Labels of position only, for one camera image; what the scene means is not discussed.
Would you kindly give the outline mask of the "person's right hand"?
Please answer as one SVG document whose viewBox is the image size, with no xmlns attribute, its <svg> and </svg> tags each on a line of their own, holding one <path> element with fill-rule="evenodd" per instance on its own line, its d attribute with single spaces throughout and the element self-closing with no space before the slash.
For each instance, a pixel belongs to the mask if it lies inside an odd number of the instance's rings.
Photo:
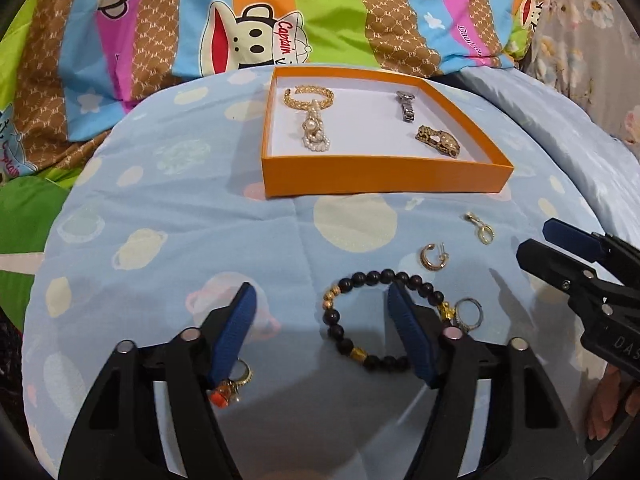
<svg viewBox="0 0 640 480">
<path fill-rule="evenodd" d="M 630 382 L 623 380 L 620 369 L 606 364 L 604 375 L 600 379 L 588 406 L 586 431 L 590 440 L 602 441 L 612 430 L 613 418 L 618 404 L 629 393 L 624 403 L 628 416 L 634 417 L 639 411 L 639 388 L 630 388 Z"/>
</svg>

